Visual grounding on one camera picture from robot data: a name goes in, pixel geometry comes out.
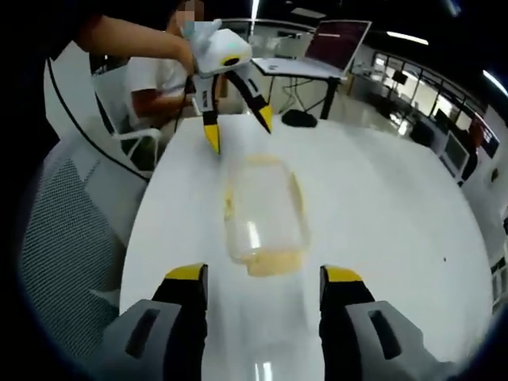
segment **transparent plastic box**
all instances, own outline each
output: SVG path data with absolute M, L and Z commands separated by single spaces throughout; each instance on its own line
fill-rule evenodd
M 229 254 L 252 276 L 297 271 L 309 246 L 294 173 L 275 156 L 249 156 L 231 172 L 225 196 Z

